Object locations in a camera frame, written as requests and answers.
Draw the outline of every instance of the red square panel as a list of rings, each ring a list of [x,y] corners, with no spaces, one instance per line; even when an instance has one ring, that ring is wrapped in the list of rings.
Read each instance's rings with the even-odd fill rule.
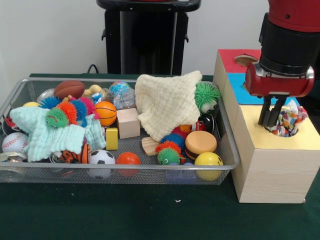
[[[236,63],[235,58],[241,55],[249,55],[260,59],[261,50],[259,49],[219,49],[225,71],[227,74],[245,74],[247,67]]]

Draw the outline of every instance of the red robot arm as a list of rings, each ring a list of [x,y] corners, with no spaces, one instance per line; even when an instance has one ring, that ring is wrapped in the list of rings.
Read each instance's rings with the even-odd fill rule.
[[[250,63],[246,88],[264,98],[258,123],[273,127],[287,97],[304,97],[315,80],[312,65],[320,52],[319,0],[268,0],[259,41],[261,57]],[[271,99],[278,99],[270,111]]]

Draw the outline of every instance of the washcloth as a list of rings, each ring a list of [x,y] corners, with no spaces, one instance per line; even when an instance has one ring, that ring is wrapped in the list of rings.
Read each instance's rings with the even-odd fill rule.
[[[24,152],[29,162],[47,159],[51,153],[65,150],[80,154],[84,137],[93,151],[106,146],[100,122],[94,119],[94,114],[86,116],[86,127],[71,124],[54,128],[46,123],[48,111],[41,107],[18,107],[10,112],[12,121],[28,134]]]
[[[135,104],[144,130],[160,142],[180,125],[198,121],[200,111],[195,101],[199,71],[183,76],[154,77],[141,75],[135,84]]]
[[[308,117],[306,110],[298,106],[294,100],[291,100],[288,107],[283,107],[278,117],[278,121],[273,127],[266,127],[271,133],[280,137],[294,136]]]

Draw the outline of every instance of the baseball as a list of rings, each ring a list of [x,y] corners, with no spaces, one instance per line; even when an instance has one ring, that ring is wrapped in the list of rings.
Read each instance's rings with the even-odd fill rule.
[[[28,145],[28,136],[21,132],[14,132],[5,137],[2,143],[4,153],[14,152],[23,153],[24,148]]]

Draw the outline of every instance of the white wall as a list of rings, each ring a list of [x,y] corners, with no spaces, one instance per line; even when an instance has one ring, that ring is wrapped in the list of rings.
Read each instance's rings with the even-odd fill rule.
[[[189,13],[183,73],[212,75],[218,48],[259,48],[267,0],[202,0]],[[30,73],[107,71],[104,10],[95,0],[0,0],[0,101]]]

